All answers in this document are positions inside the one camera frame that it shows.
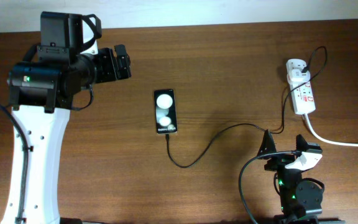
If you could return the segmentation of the black Samsung Galaxy smartphone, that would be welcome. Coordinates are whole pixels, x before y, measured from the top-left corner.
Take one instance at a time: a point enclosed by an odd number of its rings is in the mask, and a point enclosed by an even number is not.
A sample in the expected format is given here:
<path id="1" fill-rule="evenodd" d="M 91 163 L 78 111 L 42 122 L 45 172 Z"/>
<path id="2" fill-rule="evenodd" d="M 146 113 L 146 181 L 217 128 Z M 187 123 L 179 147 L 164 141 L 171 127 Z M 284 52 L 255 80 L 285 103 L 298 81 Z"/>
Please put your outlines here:
<path id="1" fill-rule="evenodd" d="M 178 125 L 173 89 L 155 90 L 154 106 L 157 134 L 176 133 Z"/>

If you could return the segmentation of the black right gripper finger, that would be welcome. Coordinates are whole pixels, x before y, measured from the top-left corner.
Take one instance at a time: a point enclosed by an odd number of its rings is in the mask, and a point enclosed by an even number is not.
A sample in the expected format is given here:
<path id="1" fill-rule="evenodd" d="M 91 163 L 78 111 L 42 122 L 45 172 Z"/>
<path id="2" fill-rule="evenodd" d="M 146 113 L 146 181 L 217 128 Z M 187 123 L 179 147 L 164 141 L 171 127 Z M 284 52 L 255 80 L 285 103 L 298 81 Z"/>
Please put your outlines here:
<path id="1" fill-rule="evenodd" d="M 259 159 L 270 159 L 277 152 L 273 136 L 269 130 L 264 132 L 262 143 L 257 153 Z"/>
<path id="2" fill-rule="evenodd" d="M 308 143 L 304 139 L 301 134 L 296 136 L 296 150 L 297 151 L 307 151 L 308 150 Z"/>

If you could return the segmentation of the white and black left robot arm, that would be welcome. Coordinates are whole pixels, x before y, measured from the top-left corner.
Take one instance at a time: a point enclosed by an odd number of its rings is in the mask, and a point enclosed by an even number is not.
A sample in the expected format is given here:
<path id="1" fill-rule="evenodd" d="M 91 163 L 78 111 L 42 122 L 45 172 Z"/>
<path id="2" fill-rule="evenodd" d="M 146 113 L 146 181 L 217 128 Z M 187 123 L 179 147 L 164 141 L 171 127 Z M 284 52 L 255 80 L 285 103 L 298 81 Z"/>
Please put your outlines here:
<path id="1" fill-rule="evenodd" d="M 60 153 L 74 97 L 99 83 L 128 79 L 123 45 L 99 48 L 100 19 L 44 11 L 41 40 L 9 72 L 1 110 L 14 127 L 11 184 L 3 223 L 64 223 L 58 210 Z"/>

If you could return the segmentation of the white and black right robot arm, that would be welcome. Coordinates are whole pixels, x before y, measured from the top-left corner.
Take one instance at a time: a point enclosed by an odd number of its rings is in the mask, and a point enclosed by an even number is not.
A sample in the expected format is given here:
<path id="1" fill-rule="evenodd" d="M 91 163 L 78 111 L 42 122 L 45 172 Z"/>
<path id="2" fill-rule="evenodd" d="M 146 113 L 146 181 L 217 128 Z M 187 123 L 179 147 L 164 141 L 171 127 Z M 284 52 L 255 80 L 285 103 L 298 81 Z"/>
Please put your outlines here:
<path id="1" fill-rule="evenodd" d="M 274 172 L 274 186 L 278 190 L 282 214 L 273 218 L 274 223 L 318 223 L 322 213 L 324 184 L 302 173 L 312 169 L 322 158 L 320 145 L 306 142 L 302 135 L 296 136 L 293 152 L 278 152 L 269 131 L 264 132 L 259 159 L 267 161 L 266 171 Z"/>

